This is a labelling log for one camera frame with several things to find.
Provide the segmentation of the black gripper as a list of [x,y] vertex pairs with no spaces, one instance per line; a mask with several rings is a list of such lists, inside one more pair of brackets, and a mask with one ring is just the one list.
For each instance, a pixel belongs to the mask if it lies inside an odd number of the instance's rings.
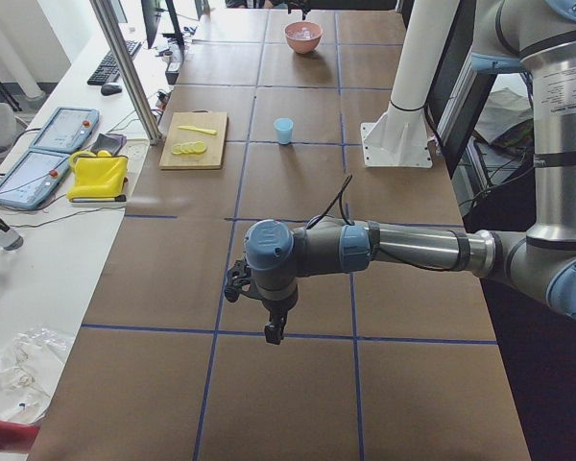
[[269,344],[280,344],[283,340],[283,331],[288,318],[288,311],[284,308],[272,308],[269,320],[264,327],[265,340]]
[[299,10],[302,12],[301,20],[305,21],[307,14],[311,11],[311,3],[309,0],[286,0],[288,12]]

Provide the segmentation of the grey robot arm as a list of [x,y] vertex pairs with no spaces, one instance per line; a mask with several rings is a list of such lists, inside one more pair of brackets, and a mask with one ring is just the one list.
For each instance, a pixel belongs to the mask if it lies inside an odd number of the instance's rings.
[[262,302],[271,344],[283,338],[298,279],[372,261],[495,279],[576,320],[576,1],[481,1],[473,68],[532,78],[536,221],[524,233],[463,233],[320,215],[303,228],[260,221],[228,271],[225,297]]

